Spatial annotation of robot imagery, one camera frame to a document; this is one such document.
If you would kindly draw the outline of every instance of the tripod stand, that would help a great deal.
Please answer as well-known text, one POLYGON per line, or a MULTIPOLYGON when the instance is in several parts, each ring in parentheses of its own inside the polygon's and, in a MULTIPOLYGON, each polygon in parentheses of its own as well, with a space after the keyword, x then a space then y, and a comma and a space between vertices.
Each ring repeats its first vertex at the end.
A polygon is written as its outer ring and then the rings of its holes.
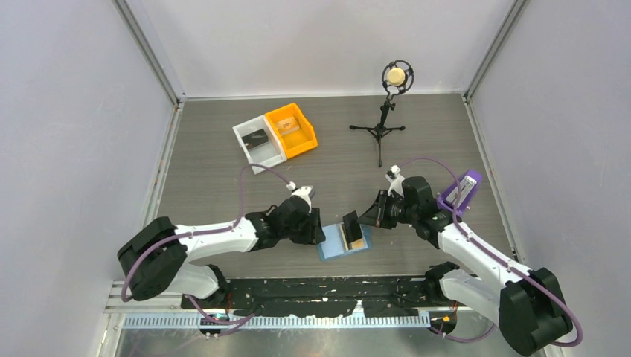
POLYGON ((351 130, 360 129, 370 132, 371 135, 374 136, 375 140, 377 140, 377 145, 379 146, 379 167, 381 167, 381 139, 390 134, 393 130, 405 130, 404 126, 399 126, 397 128, 388 128, 385 126, 385 119, 388 117, 388 112, 394 110, 395 104, 392 103, 392 99, 388 96, 383 102, 383 105, 380 107, 381 109, 381 120, 374 128, 369 128, 367 126, 349 126, 351 130))

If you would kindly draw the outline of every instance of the purple tool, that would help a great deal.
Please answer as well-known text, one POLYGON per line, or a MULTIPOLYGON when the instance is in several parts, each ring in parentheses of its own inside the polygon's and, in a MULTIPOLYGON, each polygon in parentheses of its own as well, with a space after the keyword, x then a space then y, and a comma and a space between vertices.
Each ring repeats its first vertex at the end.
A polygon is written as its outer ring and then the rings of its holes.
MULTIPOLYGON (((475 193, 478 192, 478 187, 482 182, 482 174, 475 170, 469 170, 460 176, 458 180, 460 181, 460 187, 462 188, 462 197, 460 199, 460 204, 456 208, 456 214, 459 217, 462 217, 464 211, 467 209, 467 205, 474 197, 475 193)), ((454 182, 436 199, 438 208, 453 212, 453 205, 457 194, 458 188, 454 182)))

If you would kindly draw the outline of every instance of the floor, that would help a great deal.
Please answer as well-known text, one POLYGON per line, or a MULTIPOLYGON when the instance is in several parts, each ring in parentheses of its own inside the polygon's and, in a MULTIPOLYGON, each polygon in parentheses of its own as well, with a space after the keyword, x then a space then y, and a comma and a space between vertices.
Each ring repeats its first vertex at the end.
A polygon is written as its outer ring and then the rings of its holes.
MULTIPOLYGON (((313 185, 314 207, 321 208, 322 225, 340 222, 353 210, 363 213, 377 191, 388 187, 387 167, 415 156, 448 163, 457 173, 484 165, 469 118, 458 94, 404 95, 386 125, 406 126, 383 139, 383 168, 377 166, 377 144, 367 133, 348 126, 374 126, 383 96, 292 99, 189 101, 182 121, 161 198, 159 216, 175 224, 227 222, 238 212, 237 175, 247 164, 232 126, 295 101, 315 128, 319 147, 275 167, 297 185, 313 185)), ((424 176, 435 192, 451 182, 436 164, 417 161, 404 176, 424 176)), ((265 210, 287 196, 284 184, 270 173, 247 172, 245 212, 265 210)), ((471 202, 465 221, 482 238, 510 253, 499 212, 487 181, 471 202)), ((229 253, 199 263, 218 265, 226 277, 318 277, 348 275, 423 274, 431 265, 452 257, 437 251, 411 228, 373 229, 373 248, 349 257, 321 262, 310 245, 280 242, 275 248, 247 254, 229 253)))

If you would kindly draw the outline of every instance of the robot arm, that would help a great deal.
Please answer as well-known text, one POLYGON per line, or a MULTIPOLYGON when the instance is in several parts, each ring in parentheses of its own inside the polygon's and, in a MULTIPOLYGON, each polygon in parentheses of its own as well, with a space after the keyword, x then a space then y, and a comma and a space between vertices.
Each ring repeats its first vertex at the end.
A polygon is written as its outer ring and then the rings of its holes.
POLYGON ((177 239, 142 261, 129 286, 134 300, 147 300, 169 291, 220 302, 225 292, 221 271, 216 266, 191 262, 230 251, 272 248, 281 239, 311 245, 324 241, 320 211, 311 206, 313 188, 288 188, 292 194, 279 206, 247 213, 232 229, 225 228, 233 222, 186 226, 173 225, 168 217, 154 219, 118 252, 125 275, 151 245, 166 237, 177 239))
MULTIPOLYGON (((529 276, 564 302, 554 274, 545 268, 533 271, 506 257, 458 217, 458 225, 467 235, 461 233, 451 210, 457 210, 460 216, 462 205, 449 206, 455 201, 453 188, 437 200, 423 177, 404 178, 394 166, 386 178, 391 183, 389 189, 379 192, 359 223, 386 229, 396 227, 397 223, 410 225, 420 238, 452 255, 475 274, 469 275, 451 262, 432 268, 425 274, 423 287, 430 300, 456 300, 474 309, 495 323, 509 345, 524 356, 572 331, 570 317, 511 268, 529 276), (476 244, 505 264, 494 260, 476 244)), ((475 182, 468 175, 460 180, 461 186, 475 182)), ((463 195, 466 202, 474 193, 475 187, 470 186, 463 195)))

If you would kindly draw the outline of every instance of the white wall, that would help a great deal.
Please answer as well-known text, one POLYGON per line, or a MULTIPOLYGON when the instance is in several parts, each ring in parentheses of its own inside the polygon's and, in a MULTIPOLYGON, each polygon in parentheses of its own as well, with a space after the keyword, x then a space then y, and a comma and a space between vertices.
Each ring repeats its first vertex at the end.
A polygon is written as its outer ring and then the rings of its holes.
POLYGON ((188 97, 464 91, 512 0, 142 0, 188 97))
POLYGON ((172 106, 110 0, 3 1, 0 68, 0 356, 93 356, 172 106))
POLYGON ((560 280, 585 341, 628 356, 631 3, 531 1, 473 103, 526 262, 560 280))

